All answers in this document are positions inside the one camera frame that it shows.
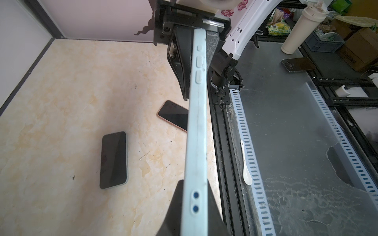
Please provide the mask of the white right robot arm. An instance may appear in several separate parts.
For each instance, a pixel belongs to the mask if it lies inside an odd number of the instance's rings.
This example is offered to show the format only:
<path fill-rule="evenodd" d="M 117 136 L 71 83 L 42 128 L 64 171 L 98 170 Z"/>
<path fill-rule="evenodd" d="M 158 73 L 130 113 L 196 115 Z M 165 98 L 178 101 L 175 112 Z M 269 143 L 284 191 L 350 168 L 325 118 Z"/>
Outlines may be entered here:
<path fill-rule="evenodd" d="M 167 45 L 168 62 L 179 82 L 184 100 L 190 98 L 190 81 L 195 30 L 206 32 L 206 58 L 211 84 L 224 88 L 236 78 L 236 65 L 250 40 L 258 44 L 270 14 L 280 1 L 253 1 L 242 18 L 233 24 L 229 17 L 179 5 L 175 1 L 156 1 L 154 44 Z"/>

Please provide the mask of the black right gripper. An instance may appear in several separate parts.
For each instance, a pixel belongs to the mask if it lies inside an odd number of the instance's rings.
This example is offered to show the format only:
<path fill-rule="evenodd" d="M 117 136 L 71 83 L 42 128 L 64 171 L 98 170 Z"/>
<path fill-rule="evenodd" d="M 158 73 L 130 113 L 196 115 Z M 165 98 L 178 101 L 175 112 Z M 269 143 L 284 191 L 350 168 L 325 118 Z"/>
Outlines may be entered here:
<path fill-rule="evenodd" d="M 168 45 L 168 62 L 184 100 L 189 99 L 194 29 L 206 30 L 206 64 L 211 65 L 219 41 L 230 31 L 230 19 L 169 1 L 155 1 L 154 45 Z"/>

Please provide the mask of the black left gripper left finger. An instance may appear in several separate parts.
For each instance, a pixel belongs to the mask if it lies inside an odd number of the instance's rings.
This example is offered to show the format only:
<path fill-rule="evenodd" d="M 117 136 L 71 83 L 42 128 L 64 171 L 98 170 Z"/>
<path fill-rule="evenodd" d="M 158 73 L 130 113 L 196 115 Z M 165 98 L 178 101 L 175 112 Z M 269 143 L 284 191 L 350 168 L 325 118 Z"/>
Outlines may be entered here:
<path fill-rule="evenodd" d="M 178 181 L 164 221 L 156 236 L 180 236 L 184 180 Z"/>

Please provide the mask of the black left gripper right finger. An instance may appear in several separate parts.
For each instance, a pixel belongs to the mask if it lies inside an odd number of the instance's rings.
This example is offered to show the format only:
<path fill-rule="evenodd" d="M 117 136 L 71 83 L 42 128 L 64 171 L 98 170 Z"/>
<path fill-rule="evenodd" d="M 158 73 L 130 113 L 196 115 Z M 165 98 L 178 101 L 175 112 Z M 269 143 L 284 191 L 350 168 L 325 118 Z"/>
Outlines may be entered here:
<path fill-rule="evenodd" d="M 208 236 L 229 236 L 208 182 Z"/>

